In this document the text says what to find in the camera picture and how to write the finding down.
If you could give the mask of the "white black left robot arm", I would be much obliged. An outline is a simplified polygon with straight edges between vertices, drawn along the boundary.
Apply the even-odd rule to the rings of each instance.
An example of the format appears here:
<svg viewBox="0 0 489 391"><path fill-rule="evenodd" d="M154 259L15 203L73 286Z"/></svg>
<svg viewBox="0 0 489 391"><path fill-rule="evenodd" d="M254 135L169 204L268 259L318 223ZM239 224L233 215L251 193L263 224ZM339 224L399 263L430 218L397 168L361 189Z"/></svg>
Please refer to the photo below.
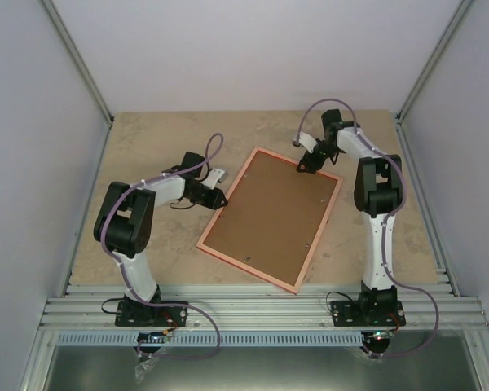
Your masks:
<svg viewBox="0 0 489 391"><path fill-rule="evenodd" d="M93 236L117 264L126 286L125 297L136 302L134 316L142 324L153 325L162 315L159 286L146 255L154 210L181 200L211 210L225 207L227 198L218 185L226 177L227 171L212 168L208 158L187 152L180 165L155 178L108 185Z"/></svg>

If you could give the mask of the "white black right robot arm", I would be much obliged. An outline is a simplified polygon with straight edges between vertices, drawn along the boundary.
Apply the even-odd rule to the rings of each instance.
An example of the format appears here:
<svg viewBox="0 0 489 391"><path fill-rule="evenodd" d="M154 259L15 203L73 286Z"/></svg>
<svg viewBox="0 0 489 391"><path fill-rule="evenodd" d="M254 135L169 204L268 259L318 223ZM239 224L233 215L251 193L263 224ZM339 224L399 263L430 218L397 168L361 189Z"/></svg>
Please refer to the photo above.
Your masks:
<svg viewBox="0 0 489 391"><path fill-rule="evenodd" d="M392 271L392 234L395 211L403 202L402 161L375 147L354 121L344 121L337 109L321 115L324 136L299 132L293 143L305 148L296 171L314 174L326 160L333 164L341 154L357 162L354 204L368 228L368 260L358 299L352 303L360 320L376 325L398 311Z"/></svg>

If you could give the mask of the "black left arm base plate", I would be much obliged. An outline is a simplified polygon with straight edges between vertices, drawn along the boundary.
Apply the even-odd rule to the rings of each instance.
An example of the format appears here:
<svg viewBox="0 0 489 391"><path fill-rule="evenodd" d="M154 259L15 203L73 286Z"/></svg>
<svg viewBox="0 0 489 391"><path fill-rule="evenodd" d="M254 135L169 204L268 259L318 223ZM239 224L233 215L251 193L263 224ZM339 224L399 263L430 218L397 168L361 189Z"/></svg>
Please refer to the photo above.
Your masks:
<svg viewBox="0 0 489 391"><path fill-rule="evenodd" d="M124 300L117 307L114 324L117 327L183 327L187 320L187 302L163 301L163 304L163 307L152 307Z"/></svg>

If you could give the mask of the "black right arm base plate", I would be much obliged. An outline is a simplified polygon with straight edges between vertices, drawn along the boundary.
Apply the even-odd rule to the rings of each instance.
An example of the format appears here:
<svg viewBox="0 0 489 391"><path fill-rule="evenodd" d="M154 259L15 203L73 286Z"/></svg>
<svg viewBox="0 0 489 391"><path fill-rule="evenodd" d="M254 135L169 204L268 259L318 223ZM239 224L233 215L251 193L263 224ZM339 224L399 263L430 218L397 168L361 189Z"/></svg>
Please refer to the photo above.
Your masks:
<svg viewBox="0 0 489 391"><path fill-rule="evenodd" d="M328 308L335 327L403 327L407 325L403 304L363 310L356 301L330 301Z"/></svg>

